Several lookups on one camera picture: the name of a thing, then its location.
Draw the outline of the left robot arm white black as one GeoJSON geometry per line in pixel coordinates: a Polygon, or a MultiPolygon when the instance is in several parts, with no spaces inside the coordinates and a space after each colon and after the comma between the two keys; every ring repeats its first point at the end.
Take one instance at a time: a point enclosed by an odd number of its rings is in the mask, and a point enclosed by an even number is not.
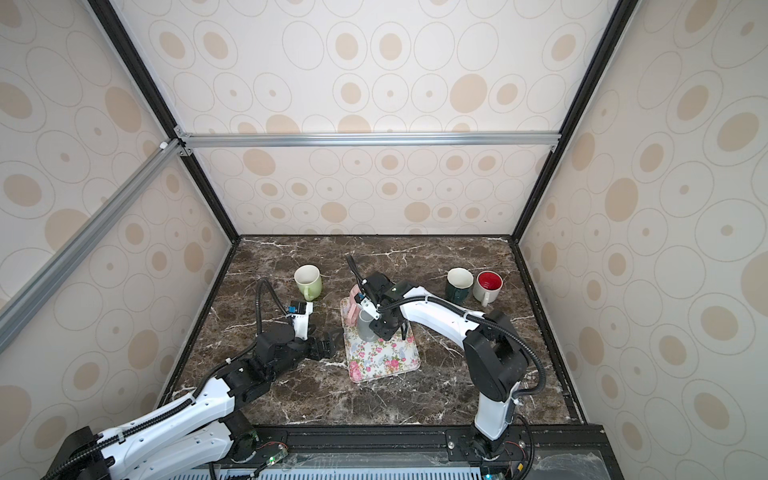
{"type": "Polygon", "coordinates": [[[94,433],[83,427],[62,443],[48,479],[168,479],[206,463],[255,462],[264,468],[286,454],[263,440],[243,408],[266,395],[303,360],[334,356],[328,333],[298,336],[276,324],[241,354],[212,369],[192,392],[135,420],[94,433]]]}

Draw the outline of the dark green mug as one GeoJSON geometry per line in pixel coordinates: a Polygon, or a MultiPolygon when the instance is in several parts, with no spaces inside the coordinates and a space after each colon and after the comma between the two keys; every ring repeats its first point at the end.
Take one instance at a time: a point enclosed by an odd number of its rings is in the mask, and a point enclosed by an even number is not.
{"type": "Polygon", "coordinates": [[[455,305],[463,305],[471,293],[474,276],[465,268],[452,268],[447,272],[445,299],[455,305]]]}

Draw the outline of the light green mug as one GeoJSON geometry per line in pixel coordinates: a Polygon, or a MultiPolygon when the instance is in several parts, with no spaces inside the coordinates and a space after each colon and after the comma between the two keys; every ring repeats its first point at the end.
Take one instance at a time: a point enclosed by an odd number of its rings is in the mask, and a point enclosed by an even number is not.
{"type": "Polygon", "coordinates": [[[315,265],[300,266],[294,272],[294,281],[307,302],[313,302],[322,294],[322,277],[315,265]]]}

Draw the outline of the pink mug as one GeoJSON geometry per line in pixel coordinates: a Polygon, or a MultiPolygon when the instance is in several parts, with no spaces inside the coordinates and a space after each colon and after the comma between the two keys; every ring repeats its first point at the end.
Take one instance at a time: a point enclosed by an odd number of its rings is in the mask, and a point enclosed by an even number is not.
{"type": "Polygon", "coordinates": [[[355,324],[357,318],[359,317],[360,306],[356,300],[356,296],[360,293],[361,291],[358,285],[355,285],[349,292],[349,310],[347,314],[347,320],[351,324],[355,324]]]}

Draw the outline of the grey mug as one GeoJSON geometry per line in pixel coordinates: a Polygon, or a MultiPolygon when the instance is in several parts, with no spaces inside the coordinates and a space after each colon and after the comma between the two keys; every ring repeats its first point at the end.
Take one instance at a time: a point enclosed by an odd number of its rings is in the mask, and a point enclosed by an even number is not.
{"type": "Polygon", "coordinates": [[[375,342],[378,335],[372,330],[375,317],[365,310],[360,310],[357,318],[357,330],[359,337],[365,342],[375,342]]]}

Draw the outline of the white mug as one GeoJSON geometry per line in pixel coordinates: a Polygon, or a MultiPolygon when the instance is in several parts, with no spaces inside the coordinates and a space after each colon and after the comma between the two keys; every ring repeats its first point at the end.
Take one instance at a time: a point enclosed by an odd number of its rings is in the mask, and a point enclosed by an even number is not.
{"type": "Polygon", "coordinates": [[[493,271],[482,271],[473,285],[473,297],[483,308],[493,303],[503,287],[502,277],[493,271]]]}

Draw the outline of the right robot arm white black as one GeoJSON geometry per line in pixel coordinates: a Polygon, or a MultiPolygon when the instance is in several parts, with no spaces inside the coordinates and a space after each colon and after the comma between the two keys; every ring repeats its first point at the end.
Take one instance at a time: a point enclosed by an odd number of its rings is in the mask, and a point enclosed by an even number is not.
{"type": "Polygon", "coordinates": [[[360,318],[371,331],[389,341],[421,324],[462,348],[470,378],[479,392],[470,445],[478,456],[500,455],[516,405],[523,396],[539,393],[546,384],[540,359],[499,310],[470,311],[408,281],[392,282],[375,272],[356,277],[354,295],[360,318]]]}

